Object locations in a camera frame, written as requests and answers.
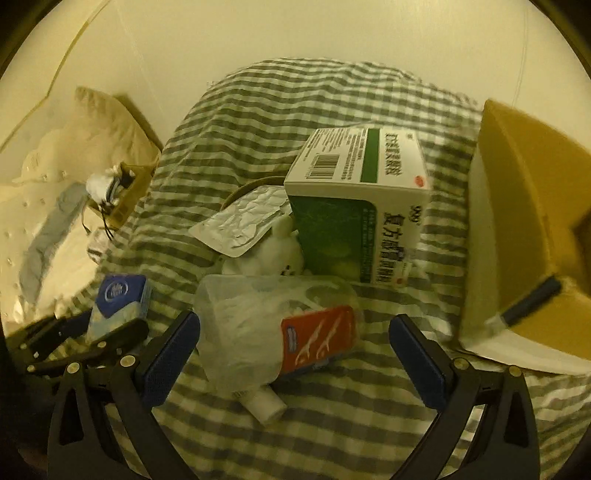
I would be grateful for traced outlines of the small cardboard box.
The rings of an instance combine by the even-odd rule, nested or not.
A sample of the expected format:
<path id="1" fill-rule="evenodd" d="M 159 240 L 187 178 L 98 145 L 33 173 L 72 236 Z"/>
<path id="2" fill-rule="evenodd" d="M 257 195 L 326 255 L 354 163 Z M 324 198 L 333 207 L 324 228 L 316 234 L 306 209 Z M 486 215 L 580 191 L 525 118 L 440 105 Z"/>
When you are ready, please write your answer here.
<path id="1" fill-rule="evenodd" d="M 108 229 L 119 229 L 147 193 L 155 167 L 120 163 L 86 181 L 89 207 Z"/>

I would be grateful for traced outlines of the beige pillow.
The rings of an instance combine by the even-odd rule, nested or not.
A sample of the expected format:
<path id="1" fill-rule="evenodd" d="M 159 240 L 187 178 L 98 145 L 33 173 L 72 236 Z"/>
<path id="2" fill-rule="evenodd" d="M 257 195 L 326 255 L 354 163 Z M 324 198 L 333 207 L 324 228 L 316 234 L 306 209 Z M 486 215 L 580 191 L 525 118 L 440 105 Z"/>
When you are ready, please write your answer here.
<path id="1" fill-rule="evenodd" d="M 120 163 L 153 166 L 160 150 L 115 97 L 89 87 L 74 90 L 62 145 L 76 167 L 100 171 Z"/>

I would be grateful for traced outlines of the large cardboard box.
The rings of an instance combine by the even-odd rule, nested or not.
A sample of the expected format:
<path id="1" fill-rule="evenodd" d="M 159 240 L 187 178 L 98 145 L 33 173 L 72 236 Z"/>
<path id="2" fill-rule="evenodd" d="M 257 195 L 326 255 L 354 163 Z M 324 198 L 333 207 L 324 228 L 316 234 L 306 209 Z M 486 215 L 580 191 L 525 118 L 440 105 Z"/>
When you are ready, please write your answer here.
<path id="1" fill-rule="evenodd" d="M 467 200 L 460 345 L 524 369 L 589 373 L 589 150 L 489 100 Z"/>

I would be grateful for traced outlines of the cream duvet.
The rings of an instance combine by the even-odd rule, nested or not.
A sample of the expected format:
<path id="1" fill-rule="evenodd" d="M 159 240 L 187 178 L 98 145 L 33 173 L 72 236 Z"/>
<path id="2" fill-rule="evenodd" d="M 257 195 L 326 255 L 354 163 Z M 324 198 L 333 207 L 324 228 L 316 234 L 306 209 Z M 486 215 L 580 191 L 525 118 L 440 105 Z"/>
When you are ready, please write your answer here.
<path id="1" fill-rule="evenodd" d="M 81 224 L 86 181 L 62 145 L 64 128 L 45 134 L 23 161 L 20 175 L 1 187 L 1 322 L 12 334 L 52 314 L 93 279 L 89 233 Z"/>

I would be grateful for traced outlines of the white tube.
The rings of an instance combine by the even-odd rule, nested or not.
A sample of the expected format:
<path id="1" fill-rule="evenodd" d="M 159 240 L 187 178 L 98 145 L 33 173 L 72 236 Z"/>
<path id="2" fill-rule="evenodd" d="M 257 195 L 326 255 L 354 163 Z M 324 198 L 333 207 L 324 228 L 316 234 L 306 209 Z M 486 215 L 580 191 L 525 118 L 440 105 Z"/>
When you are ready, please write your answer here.
<path id="1" fill-rule="evenodd" d="M 232 397 L 238 400 L 263 426 L 269 426 L 287 410 L 287 404 L 267 385 L 249 391 L 235 392 Z"/>

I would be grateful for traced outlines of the blue tissue pack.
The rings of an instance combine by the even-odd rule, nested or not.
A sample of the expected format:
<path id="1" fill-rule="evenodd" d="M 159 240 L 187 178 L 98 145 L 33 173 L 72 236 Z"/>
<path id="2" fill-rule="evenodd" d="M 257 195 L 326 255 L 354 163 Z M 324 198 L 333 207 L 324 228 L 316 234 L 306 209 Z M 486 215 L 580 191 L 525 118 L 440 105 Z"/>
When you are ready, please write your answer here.
<path id="1" fill-rule="evenodd" d="M 106 275 L 91 310 L 86 332 L 87 342 L 102 341 L 133 320 L 145 320 L 150 296 L 151 286 L 144 275 Z"/>

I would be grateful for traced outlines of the silver foil blister pack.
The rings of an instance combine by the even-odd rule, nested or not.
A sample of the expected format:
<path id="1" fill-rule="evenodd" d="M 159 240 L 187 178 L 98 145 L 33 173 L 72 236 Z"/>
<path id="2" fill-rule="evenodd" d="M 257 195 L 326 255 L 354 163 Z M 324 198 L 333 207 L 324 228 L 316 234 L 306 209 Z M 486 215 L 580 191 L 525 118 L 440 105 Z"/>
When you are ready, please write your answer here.
<path id="1" fill-rule="evenodd" d="M 260 185 L 190 227 L 188 233 L 212 250 L 238 258 L 255 246 L 278 218 L 290 213 L 283 186 Z"/>

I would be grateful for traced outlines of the white plush toy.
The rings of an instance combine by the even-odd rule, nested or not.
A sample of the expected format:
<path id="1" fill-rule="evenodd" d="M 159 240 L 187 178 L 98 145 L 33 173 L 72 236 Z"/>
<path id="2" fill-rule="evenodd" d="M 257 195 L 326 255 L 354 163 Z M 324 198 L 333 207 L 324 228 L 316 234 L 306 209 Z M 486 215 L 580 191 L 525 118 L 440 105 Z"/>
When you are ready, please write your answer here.
<path id="1" fill-rule="evenodd" d="M 224 275 L 294 276 L 303 272 L 304 255 L 290 215 L 274 221 L 270 231 L 245 254 L 225 258 L 221 263 Z"/>

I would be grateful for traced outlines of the green white medicine box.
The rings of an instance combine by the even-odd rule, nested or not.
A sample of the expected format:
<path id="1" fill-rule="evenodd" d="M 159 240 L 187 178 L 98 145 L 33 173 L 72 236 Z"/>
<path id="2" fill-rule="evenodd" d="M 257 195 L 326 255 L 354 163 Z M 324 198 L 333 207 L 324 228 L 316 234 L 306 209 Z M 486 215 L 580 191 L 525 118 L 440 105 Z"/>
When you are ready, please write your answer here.
<path id="1" fill-rule="evenodd" d="M 432 196 L 417 132 L 319 128 L 283 186 L 311 272 L 386 288 L 407 282 Z"/>

